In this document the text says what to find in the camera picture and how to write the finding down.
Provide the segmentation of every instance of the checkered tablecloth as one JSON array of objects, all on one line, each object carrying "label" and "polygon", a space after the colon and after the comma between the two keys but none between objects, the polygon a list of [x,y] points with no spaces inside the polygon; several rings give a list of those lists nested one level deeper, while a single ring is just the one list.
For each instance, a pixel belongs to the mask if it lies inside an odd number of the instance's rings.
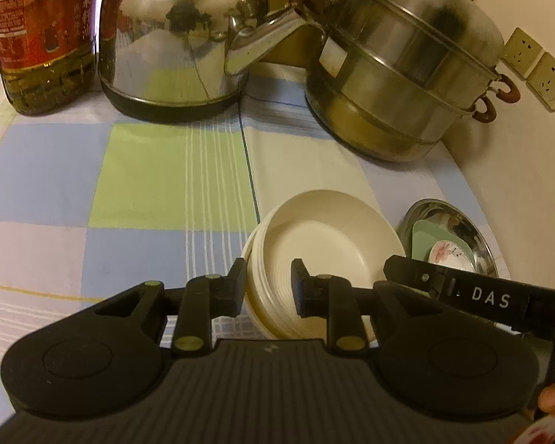
[{"label": "checkered tablecloth", "polygon": [[[24,334],[144,280],[176,287],[226,272],[258,213],[314,188],[358,196],[395,226],[415,201],[445,199],[474,220],[507,275],[443,145],[414,164],[369,163],[317,124],[300,83],[252,75],[239,105],[188,125],[134,121],[97,85],[44,117],[18,115],[4,100],[0,359]],[[259,336],[246,316],[213,330]],[[0,422],[11,412],[0,384]]]}]

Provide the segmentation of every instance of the white pot label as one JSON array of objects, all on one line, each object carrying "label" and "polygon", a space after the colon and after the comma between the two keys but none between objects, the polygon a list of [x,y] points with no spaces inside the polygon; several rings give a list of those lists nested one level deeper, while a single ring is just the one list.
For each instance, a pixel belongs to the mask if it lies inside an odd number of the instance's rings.
[{"label": "white pot label", "polygon": [[319,63],[333,78],[339,75],[342,69],[343,62],[347,58],[347,52],[335,43],[331,38],[327,38],[327,43],[323,48],[321,57],[318,59]]}]

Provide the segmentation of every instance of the stainless steel kettle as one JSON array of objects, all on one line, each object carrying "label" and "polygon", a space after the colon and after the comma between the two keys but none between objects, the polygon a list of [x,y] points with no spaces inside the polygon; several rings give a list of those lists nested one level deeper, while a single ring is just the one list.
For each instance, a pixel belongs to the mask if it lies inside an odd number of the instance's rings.
[{"label": "stainless steel kettle", "polygon": [[246,68],[304,25],[303,1],[268,14],[268,0],[103,0],[98,73],[125,114],[178,122],[238,99]]}]

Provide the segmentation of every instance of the wall socket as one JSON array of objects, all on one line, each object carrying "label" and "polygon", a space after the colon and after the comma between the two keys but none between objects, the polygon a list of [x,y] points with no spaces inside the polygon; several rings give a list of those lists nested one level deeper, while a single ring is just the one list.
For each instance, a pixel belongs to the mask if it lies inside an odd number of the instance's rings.
[{"label": "wall socket", "polygon": [[534,90],[545,106],[555,110],[555,57],[544,53],[536,67],[526,79],[528,86]]},{"label": "wall socket", "polygon": [[522,78],[528,77],[543,54],[541,47],[520,27],[516,27],[504,47],[502,59]]}]

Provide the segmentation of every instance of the yellow cooking oil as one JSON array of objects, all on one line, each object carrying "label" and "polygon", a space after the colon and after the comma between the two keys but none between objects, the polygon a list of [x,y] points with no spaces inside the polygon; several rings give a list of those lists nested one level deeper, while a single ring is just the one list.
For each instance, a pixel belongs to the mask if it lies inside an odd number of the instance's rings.
[{"label": "yellow cooking oil", "polygon": [[52,111],[95,73],[96,0],[0,0],[0,74],[21,114]]}]

